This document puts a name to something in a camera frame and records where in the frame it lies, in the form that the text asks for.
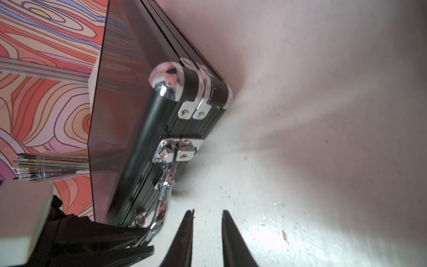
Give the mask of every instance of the metal latch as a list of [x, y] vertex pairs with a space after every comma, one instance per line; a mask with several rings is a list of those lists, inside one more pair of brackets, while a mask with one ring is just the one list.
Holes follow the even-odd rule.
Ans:
[[203, 139], [197, 138], [163, 138], [157, 145], [151, 162], [172, 162], [175, 147], [178, 149], [176, 161], [189, 161], [194, 157], [202, 144]]

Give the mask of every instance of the colorful wavy pattern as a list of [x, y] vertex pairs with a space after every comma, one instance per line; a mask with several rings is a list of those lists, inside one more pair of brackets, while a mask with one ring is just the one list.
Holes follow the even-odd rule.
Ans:
[[0, 0], [0, 56], [90, 73], [108, 0]]
[[[90, 121], [86, 85], [0, 73], [0, 179], [17, 176], [17, 153], [86, 147]], [[89, 176], [54, 184], [64, 212], [93, 218]]]

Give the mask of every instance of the screw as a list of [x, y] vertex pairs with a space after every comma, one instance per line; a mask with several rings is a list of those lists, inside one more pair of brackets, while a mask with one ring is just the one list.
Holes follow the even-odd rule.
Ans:
[[199, 112], [198, 114], [197, 114], [197, 118], [198, 119], [203, 119], [205, 117], [205, 113], [202, 111], [202, 112]]
[[179, 113], [179, 115], [182, 117], [182, 118], [186, 118], [186, 117], [188, 117], [188, 115], [189, 115], [190, 113], [188, 112], [188, 110], [186, 110], [186, 109], [184, 109], [183, 111], [181, 111], [181, 113]]
[[191, 64], [191, 61], [190, 61], [190, 60], [188, 60], [188, 59], [182, 59], [182, 61], [183, 61], [185, 64], [187, 64], [187, 65], [192, 65], [192, 64]]

